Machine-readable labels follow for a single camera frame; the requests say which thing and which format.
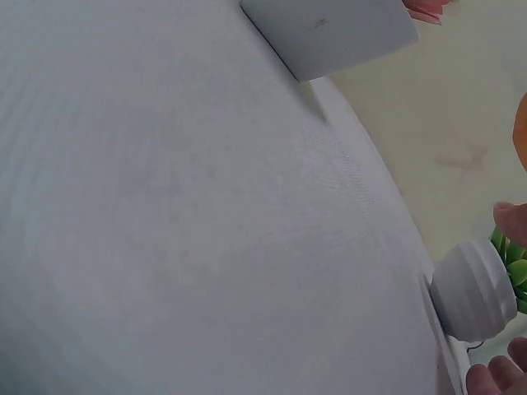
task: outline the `pink flower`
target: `pink flower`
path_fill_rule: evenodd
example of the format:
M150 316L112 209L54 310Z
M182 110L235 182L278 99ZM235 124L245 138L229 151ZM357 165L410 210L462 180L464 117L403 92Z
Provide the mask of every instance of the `pink flower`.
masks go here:
M419 21L441 24L440 16L443 15L443 6L452 0L403 0L404 6L413 19Z
M527 247L527 203L499 202L494 205L494 221L501 232L522 247Z

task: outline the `white fabric surface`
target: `white fabric surface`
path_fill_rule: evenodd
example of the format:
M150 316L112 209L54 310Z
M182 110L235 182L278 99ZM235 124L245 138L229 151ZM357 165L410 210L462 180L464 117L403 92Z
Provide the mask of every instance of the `white fabric surface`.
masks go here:
M4 0L0 30L0 392L459 387L364 129L235 2Z

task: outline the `beige wall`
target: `beige wall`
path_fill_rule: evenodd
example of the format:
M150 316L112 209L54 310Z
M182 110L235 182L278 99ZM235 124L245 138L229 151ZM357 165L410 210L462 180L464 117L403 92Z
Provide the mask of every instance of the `beige wall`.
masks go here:
M527 2L460 0L443 26L333 80L366 126L435 260L492 230L492 204L527 200L511 143L527 91Z

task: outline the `hand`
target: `hand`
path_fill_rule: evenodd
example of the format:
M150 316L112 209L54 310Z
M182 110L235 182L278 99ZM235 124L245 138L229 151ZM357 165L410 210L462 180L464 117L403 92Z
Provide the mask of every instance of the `hand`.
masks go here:
M527 338L513 340L508 352L518 366L505 356L496 356L488 368L483 365L470 368L467 373L469 395L527 394Z

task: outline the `black cable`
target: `black cable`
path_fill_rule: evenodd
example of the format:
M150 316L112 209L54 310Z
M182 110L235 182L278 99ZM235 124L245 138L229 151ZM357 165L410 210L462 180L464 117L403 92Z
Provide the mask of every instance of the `black cable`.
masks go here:
M476 350L477 348L481 347L484 342L485 341L482 341L481 343L479 343L477 346L474 346L474 347L467 347L467 352L472 351L472 350Z

